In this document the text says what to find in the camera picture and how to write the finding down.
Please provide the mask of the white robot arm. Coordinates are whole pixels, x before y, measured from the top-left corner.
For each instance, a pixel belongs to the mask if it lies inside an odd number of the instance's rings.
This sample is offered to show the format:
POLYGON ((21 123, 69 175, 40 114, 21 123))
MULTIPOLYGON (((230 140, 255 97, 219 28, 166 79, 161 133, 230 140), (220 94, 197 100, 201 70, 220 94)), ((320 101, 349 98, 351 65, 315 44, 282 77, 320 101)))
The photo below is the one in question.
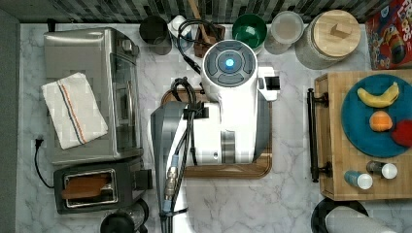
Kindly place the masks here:
POLYGON ((189 166, 251 164, 270 141, 269 103, 280 90, 273 68, 260 67, 246 44, 224 40, 207 50, 200 74, 204 101, 179 78, 170 87, 175 99, 148 124, 161 233, 194 233, 184 188, 189 166))

